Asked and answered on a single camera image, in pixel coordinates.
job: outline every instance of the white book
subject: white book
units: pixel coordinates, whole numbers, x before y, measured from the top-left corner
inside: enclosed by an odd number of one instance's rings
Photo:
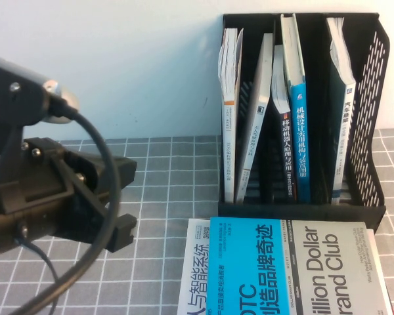
[[[330,121],[330,156],[332,163],[329,172],[332,173],[332,204],[338,204],[341,194],[341,184],[346,160],[347,143],[351,116],[353,113],[353,98],[356,81],[352,74],[350,56],[343,37],[343,18],[327,18],[330,30],[330,86],[329,112],[333,119]]]
[[[273,34],[264,34],[255,70],[254,82],[248,106],[247,121],[242,136],[242,151],[238,169],[238,188],[236,203],[242,203],[247,190],[255,149],[263,124],[267,104],[270,99],[271,74],[273,63]]]
[[[177,315],[206,315],[210,220],[189,219]]]
[[[384,299],[384,303],[385,303],[385,308],[386,308],[388,314],[393,314],[393,307],[391,306],[391,301],[389,299],[387,286],[385,284],[385,279],[383,277],[380,255],[378,253],[378,248],[376,246],[374,230],[368,229],[368,237],[369,237],[372,256],[374,256],[376,271],[378,273],[378,279],[380,281],[380,285],[381,285],[381,289],[382,289],[382,295],[383,295],[383,299]]]
[[[234,202],[236,118],[240,88],[242,30],[227,28],[219,53],[218,76],[222,89],[222,135],[225,202]]]

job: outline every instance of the mesh panel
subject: mesh panel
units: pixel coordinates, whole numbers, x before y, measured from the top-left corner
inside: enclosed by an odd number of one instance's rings
[[[369,47],[369,55],[363,67],[362,81],[357,84],[351,127],[354,129],[350,164],[359,199],[365,206],[383,205],[383,194],[372,161],[372,135],[375,128],[378,105],[389,54],[389,41],[379,28]]]

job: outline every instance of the white wall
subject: white wall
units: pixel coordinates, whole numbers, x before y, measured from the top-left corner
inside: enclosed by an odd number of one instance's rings
[[[0,56],[69,87],[107,138],[214,135],[223,13],[380,11],[393,37],[379,124],[387,127],[385,118],[394,118],[394,20],[386,13],[394,9],[383,0],[351,2],[0,0]],[[85,134],[75,123],[39,124],[26,136]]]

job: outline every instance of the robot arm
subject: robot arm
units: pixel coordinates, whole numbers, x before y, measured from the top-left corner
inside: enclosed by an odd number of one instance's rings
[[[97,144],[104,159],[71,152],[49,138],[22,140],[24,126],[69,122],[64,116],[83,121],[85,127],[87,121],[77,114],[78,108],[76,97],[56,81],[0,59],[0,253],[16,247],[22,231],[28,241],[53,235],[98,242],[101,228],[108,227],[105,205],[117,186],[114,172],[120,175],[121,188],[134,180],[136,162],[112,159],[103,141]],[[118,217],[100,250],[117,251],[129,245],[136,223],[129,214]],[[64,289],[59,284],[54,298],[73,281],[67,283]]]

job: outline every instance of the black cable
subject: black cable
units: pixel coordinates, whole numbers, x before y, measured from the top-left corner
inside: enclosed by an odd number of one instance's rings
[[[54,269],[53,263],[49,260],[47,254],[45,254],[41,248],[39,248],[35,244],[31,243],[30,241],[28,241],[25,238],[18,239],[18,243],[21,246],[25,247],[26,249],[28,249],[28,250],[32,251],[33,253],[37,254],[38,256],[40,256],[41,259],[43,261],[45,261],[45,264],[47,264],[48,268],[51,271],[51,274],[53,274],[54,281],[56,282],[58,280],[58,274]],[[53,305],[51,306],[49,315],[54,314],[55,308],[57,307],[57,303],[58,303],[58,298],[53,301]]]
[[[11,313],[11,315],[34,315],[52,303],[70,286],[72,286],[82,275],[84,275],[84,273],[99,256],[99,253],[102,251],[102,249],[104,249],[108,244],[118,217],[121,194],[120,176],[114,163],[114,159],[108,147],[105,145],[104,139],[101,137],[96,128],[76,110],[66,105],[64,108],[59,108],[59,111],[62,113],[62,116],[65,116],[71,120],[75,120],[89,133],[93,141],[95,141],[95,144],[102,155],[105,167],[107,167],[109,170],[108,174],[110,176],[111,182],[110,206],[97,238],[82,256],[82,258],[80,258],[80,260],[65,274],[63,274],[61,278],[59,278],[54,284],[50,285],[36,297],[22,305],[18,310]]]

